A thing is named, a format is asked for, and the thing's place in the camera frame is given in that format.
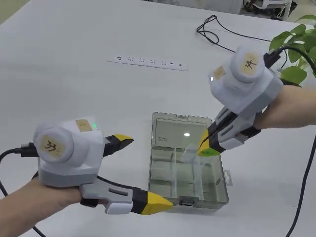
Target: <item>outlet socket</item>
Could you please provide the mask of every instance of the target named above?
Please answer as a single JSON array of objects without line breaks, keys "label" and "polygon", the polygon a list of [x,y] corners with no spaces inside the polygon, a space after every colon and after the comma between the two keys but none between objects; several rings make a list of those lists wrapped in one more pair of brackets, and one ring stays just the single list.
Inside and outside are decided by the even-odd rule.
[{"label": "outlet socket", "polygon": [[164,60],[164,59],[156,59],[156,58],[145,58],[145,57],[136,57],[136,56],[122,56],[117,54],[108,59],[109,62],[113,63],[123,63],[123,64],[131,64],[137,66],[145,66],[145,67],[154,67],[154,68],[165,68],[171,70],[180,70],[187,71],[187,66],[183,63],[173,61],[173,60]]}]

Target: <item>tabletop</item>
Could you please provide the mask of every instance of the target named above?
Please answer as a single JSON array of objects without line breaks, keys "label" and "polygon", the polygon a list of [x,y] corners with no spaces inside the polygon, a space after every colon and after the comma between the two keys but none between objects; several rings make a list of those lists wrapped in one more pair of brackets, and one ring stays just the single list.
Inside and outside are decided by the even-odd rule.
[{"label": "tabletop", "polygon": [[[216,14],[227,28],[272,39],[295,24],[140,0],[31,0],[0,25],[0,148],[32,141],[36,125],[54,117],[95,115],[106,135],[135,142],[107,157],[100,175],[143,189],[148,185],[152,113],[215,118],[207,74],[232,54],[195,33]],[[208,29],[231,49],[269,44]],[[178,60],[188,71],[107,62],[112,54]],[[270,129],[222,155],[231,171],[229,204],[213,213],[112,216],[73,205],[42,221],[47,237],[161,235],[284,236],[292,224],[315,128]],[[33,158],[6,157],[1,180],[12,192],[37,170]],[[311,236],[315,222],[314,165],[293,236]],[[29,231],[24,237],[35,237]]]}]

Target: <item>clear plastic box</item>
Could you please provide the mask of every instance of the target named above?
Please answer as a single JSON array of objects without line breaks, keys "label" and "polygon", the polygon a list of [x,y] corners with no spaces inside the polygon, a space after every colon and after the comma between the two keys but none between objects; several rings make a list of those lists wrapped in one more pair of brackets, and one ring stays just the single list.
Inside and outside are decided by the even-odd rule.
[{"label": "clear plastic box", "polygon": [[211,119],[153,114],[149,191],[174,206],[219,209],[228,203],[220,156],[197,156]]}]

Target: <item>yellow fingertip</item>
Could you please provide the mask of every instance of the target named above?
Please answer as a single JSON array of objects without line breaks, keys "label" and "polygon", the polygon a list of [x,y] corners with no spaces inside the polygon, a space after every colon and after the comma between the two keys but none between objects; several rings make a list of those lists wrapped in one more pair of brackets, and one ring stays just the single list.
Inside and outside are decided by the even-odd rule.
[{"label": "yellow fingertip", "polygon": [[125,136],[125,135],[121,135],[121,134],[115,134],[114,135],[116,138],[118,138],[120,141],[124,141],[124,140],[133,140],[133,138]]},{"label": "yellow fingertip", "polygon": [[147,192],[147,205],[142,211],[142,215],[152,215],[173,208],[173,204],[158,194]]}]

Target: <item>black cable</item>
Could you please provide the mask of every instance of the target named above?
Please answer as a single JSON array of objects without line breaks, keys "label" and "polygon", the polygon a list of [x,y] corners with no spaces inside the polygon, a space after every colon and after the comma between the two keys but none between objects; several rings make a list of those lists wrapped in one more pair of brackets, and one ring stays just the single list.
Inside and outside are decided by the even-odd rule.
[{"label": "black cable", "polygon": [[313,142],[313,146],[312,146],[312,150],[311,150],[311,154],[310,154],[310,159],[308,160],[308,163],[307,163],[307,166],[306,166],[306,170],[305,170],[305,173],[304,173],[302,187],[301,187],[301,193],[300,193],[300,199],[298,201],[298,205],[297,205],[294,221],[292,223],[292,226],[291,226],[290,230],[286,234],[286,237],[290,237],[290,235],[292,234],[292,232],[293,232],[293,230],[294,230],[294,228],[296,226],[298,217],[300,215],[300,211],[301,211],[301,207],[302,207],[302,203],[303,203],[303,198],[304,198],[306,181],[307,181],[308,173],[309,173],[309,171],[311,169],[311,166],[312,166],[312,162],[313,162],[314,155],[315,155],[315,150],[316,150],[316,136],[315,136],[315,139],[314,139],[314,142]]},{"label": "black cable", "polygon": [[[11,149],[11,150],[7,150],[5,152],[3,152],[0,155],[0,163],[3,160],[4,157],[6,157],[8,154],[20,154],[21,153],[21,149],[20,148],[15,148],[15,149]],[[7,190],[4,188],[1,180],[0,180],[0,190],[2,191],[3,195],[6,197],[8,196],[8,192]],[[40,236],[40,237],[46,237],[36,226],[33,227],[33,230]]]},{"label": "black cable", "polygon": [[285,51],[286,49],[293,50],[293,51],[301,54],[306,59],[306,61],[310,65],[310,67],[312,68],[314,74],[316,74],[316,66],[315,66],[314,62],[305,52],[301,51],[300,49],[292,47],[292,46],[283,46],[276,53],[280,54],[282,51]]},{"label": "black cable", "polygon": [[286,52],[286,51],[284,51],[284,52],[285,52],[285,62],[284,62],[283,65],[280,67],[281,69],[284,68],[284,66],[286,65],[287,60],[288,60],[287,52]]},{"label": "black cable", "polygon": [[[201,24],[199,27],[197,27],[197,33],[199,33],[200,35],[202,35],[203,37],[205,37],[205,38],[207,39],[207,41],[209,41],[210,43],[215,44],[215,45],[217,45],[217,46],[219,46],[219,47],[221,47],[221,48],[223,48],[223,49],[226,49],[226,50],[228,50],[229,52],[235,53],[235,51],[233,51],[232,49],[229,49],[229,48],[224,47],[224,46],[222,46],[222,45],[219,44],[219,37],[218,37],[217,34],[215,34],[214,32],[205,30],[205,25],[206,25],[207,23],[210,23],[210,22],[214,21],[214,20],[216,20],[217,23],[218,23],[223,29],[225,29],[226,31],[228,31],[228,32],[230,32],[230,33],[232,33],[232,34],[235,34],[235,35],[238,35],[238,36],[242,36],[242,37],[246,37],[246,38],[249,38],[249,39],[262,40],[262,41],[266,41],[266,42],[271,42],[271,40],[268,40],[268,39],[261,39],[261,38],[257,38],[257,37],[246,36],[246,35],[242,35],[242,34],[240,34],[240,33],[231,31],[231,30],[227,29],[225,26],[223,26],[223,25],[219,22],[218,17],[217,17],[216,15],[211,15],[210,17],[208,17],[208,18],[203,22],[203,24]],[[206,35],[206,33],[210,33],[210,34],[214,35],[214,36],[216,37],[216,40],[214,41],[214,40],[210,39],[210,38]]]}]

